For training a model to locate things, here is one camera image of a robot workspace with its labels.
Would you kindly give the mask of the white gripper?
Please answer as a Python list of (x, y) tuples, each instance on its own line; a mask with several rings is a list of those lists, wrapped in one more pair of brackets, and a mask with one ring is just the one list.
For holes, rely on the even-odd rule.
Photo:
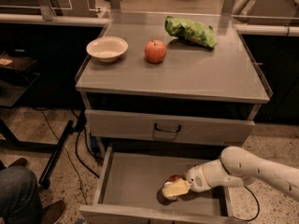
[(166, 182), (162, 187), (163, 196), (167, 200), (175, 200), (178, 196), (187, 194), (189, 189), (198, 193), (212, 189), (212, 186), (208, 183), (203, 165), (191, 168), (186, 174), (186, 180), (178, 179), (173, 182)]

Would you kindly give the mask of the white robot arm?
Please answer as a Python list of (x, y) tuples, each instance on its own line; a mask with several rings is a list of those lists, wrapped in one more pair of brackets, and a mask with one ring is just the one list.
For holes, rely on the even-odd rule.
[(189, 191), (244, 187), (256, 179), (299, 200), (298, 169), (259, 158), (241, 147), (227, 147), (216, 160), (193, 166), (183, 175), (172, 175), (161, 193), (168, 201), (175, 201)]

